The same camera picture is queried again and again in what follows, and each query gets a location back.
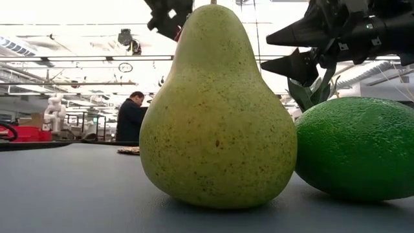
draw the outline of green pear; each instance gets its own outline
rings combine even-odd
[[[149,180],[189,204],[249,208],[286,187],[296,151],[294,123],[263,81],[239,18],[220,5],[196,9],[142,123]]]

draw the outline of cork mat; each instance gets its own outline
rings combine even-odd
[[[119,148],[118,153],[124,155],[140,155],[140,148],[139,146],[127,146]]]

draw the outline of plant leaf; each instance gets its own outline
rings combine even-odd
[[[332,67],[329,67],[326,70],[326,73],[323,76],[321,85],[319,86],[319,88],[317,88],[317,90],[315,90],[315,92],[310,97],[314,105],[320,104],[328,99],[329,95],[326,96],[325,89],[329,86],[329,93],[331,92],[331,85],[329,84],[329,81],[334,76],[335,71],[336,71],[336,64],[332,65]]]
[[[292,80],[290,80],[290,78],[288,78],[287,80],[290,95],[299,105],[302,112],[313,107],[313,103],[310,100],[309,95],[307,94],[308,91],[306,90],[306,88],[308,87],[302,87],[298,84],[295,84],[294,82],[292,82]]]

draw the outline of person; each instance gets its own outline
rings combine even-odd
[[[139,142],[142,120],[145,111],[141,109],[144,94],[140,91],[132,93],[121,105],[116,125],[117,142]]]

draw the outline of gray table surface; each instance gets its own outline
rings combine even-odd
[[[331,199],[292,177],[270,204],[220,212],[155,188],[139,157],[73,144],[0,153],[0,232],[414,232],[414,198],[377,205]]]

